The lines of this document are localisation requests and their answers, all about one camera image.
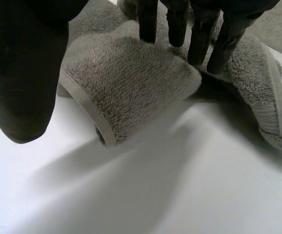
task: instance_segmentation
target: gray fabric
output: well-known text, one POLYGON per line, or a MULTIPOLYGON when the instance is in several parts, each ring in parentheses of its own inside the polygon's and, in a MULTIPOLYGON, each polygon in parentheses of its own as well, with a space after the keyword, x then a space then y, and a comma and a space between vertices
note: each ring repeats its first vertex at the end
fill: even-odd
MULTIPOLYGON (((118 2, 131 19, 136 18, 133 2, 118 2)), ((166 8, 159 3, 155 45, 139 41, 136 22, 121 24, 120 18, 114 18, 120 27, 111 33, 79 38, 66 53, 60 83, 95 121, 107 146, 123 142, 173 101, 187 97, 189 92, 193 94, 200 84, 199 74, 186 63, 193 18, 188 23, 183 47, 175 48, 168 41, 165 13, 166 8), (90 105, 95 106, 94 111, 90 110, 90 105)), ((222 20, 215 29, 213 42, 221 23, 222 20)), ((222 74, 207 74, 206 64, 211 52, 212 46, 205 63, 197 69, 203 76, 232 84, 235 87, 232 92, 238 93, 251 106, 262 136, 282 150, 280 64, 249 32, 244 35, 222 74)))
POLYGON ((60 84, 92 118, 107 147, 189 97, 200 83, 199 72, 183 59, 141 42, 135 21, 72 41, 60 72, 60 84))
POLYGON ((282 0, 271 11, 265 12, 248 30, 282 53, 282 0))

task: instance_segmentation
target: gloved finger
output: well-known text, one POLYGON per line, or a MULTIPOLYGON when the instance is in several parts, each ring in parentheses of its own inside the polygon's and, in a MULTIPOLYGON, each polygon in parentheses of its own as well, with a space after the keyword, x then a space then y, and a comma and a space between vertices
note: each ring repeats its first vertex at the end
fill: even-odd
POLYGON ((246 28, 280 0, 224 0, 224 22, 207 65, 210 73, 220 73, 238 46, 246 28))
POLYGON ((169 42, 175 47, 181 47, 184 43, 189 0, 161 0, 167 7, 169 42))
POLYGON ((223 71, 247 27, 251 26, 261 15, 262 13, 255 13, 252 17, 238 18, 224 14, 224 21, 215 48, 208 61, 208 72, 217 74, 223 71))
POLYGON ((39 138, 50 121, 67 20, 86 3, 69 2, 0 0, 0 128, 16 143, 39 138))
POLYGON ((191 0, 191 7, 195 21, 192 27, 187 60, 191 65, 199 66, 204 62, 212 33, 220 15, 220 8, 213 2, 203 5, 196 0, 191 0))
POLYGON ((140 25, 140 39, 155 43, 158 0, 138 0, 137 16, 140 25))

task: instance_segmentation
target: gray towel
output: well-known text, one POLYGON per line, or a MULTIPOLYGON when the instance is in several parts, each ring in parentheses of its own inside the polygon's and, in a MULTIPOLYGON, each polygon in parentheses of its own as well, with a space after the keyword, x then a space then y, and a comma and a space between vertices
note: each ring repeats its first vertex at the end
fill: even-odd
MULTIPOLYGON (((134 2, 118 2, 122 12, 133 20, 136 19, 134 2)), ((109 3, 101 0, 98 4, 109 3)), ((183 47, 174 48, 167 37, 166 8, 160 3, 157 41, 150 45, 139 41, 138 24, 123 23, 119 8, 112 7, 116 14, 112 19, 105 18, 104 23, 117 22, 117 29, 71 41, 60 76, 60 84, 93 119, 107 146, 125 141, 173 102, 193 94, 201 78, 186 63, 192 18, 183 47)), ((205 65, 211 51, 212 47, 205 63, 197 68, 203 74, 207 74, 205 65)), ((282 67, 266 46, 246 33, 226 70, 211 76, 235 87, 235 92, 250 105, 263 137, 282 150, 282 67)))

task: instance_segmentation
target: folded towel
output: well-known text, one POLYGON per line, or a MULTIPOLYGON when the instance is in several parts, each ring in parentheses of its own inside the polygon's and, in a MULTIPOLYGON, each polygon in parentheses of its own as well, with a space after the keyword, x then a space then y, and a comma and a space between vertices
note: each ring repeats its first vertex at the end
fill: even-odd
MULTIPOLYGON (((106 0, 99 1, 106 5, 106 0)), ((135 0, 119 0, 118 6, 132 20, 136 19, 135 0)), ((190 43, 190 17, 186 40, 181 48, 168 40, 166 8, 159 3, 157 41, 155 45, 139 41, 139 26, 122 22, 119 8, 111 19, 117 29, 105 34, 90 31, 85 37, 70 41, 61 67, 60 84, 93 119, 107 146, 125 141, 130 135, 168 108, 174 101, 193 94, 200 75, 186 63, 190 43)), ((219 22, 213 35, 216 40, 219 22)), ((282 150, 282 67, 265 45, 246 33, 226 70, 208 74, 205 63, 197 67, 203 76, 232 84, 257 118, 262 136, 282 150)))

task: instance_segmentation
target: white surface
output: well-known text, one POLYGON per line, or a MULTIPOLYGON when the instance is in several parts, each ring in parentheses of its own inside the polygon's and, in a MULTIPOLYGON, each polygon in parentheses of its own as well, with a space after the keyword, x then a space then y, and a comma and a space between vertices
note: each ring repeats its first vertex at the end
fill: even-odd
POLYGON ((282 154, 241 109, 188 101, 107 150, 58 98, 42 138, 0 131, 4 233, 282 234, 282 154))

